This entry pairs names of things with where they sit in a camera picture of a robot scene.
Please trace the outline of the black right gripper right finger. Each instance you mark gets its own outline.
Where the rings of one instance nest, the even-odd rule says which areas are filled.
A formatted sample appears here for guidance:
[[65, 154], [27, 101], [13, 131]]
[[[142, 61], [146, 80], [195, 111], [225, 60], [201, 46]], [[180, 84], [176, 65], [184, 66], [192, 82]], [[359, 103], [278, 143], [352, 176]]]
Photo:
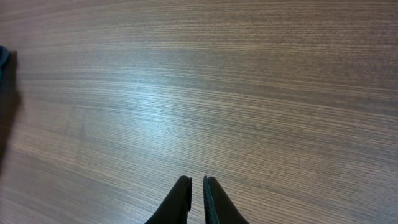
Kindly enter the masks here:
[[203, 199], [206, 224], [248, 224], [215, 177], [204, 176]]

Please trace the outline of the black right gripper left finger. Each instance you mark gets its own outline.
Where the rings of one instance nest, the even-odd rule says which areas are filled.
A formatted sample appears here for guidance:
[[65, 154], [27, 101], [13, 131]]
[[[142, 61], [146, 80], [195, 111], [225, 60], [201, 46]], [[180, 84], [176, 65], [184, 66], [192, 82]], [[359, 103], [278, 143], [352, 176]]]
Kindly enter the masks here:
[[192, 204], [192, 178], [180, 176], [146, 224], [186, 224]]

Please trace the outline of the black shorts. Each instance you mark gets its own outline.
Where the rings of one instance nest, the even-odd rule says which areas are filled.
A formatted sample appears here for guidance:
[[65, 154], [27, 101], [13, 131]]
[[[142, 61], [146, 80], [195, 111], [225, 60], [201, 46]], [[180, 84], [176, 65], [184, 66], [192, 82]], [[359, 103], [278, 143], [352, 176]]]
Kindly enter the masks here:
[[9, 50], [2, 45], [0, 46], [0, 57], [0, 77], [2, 78], [10, 57]]

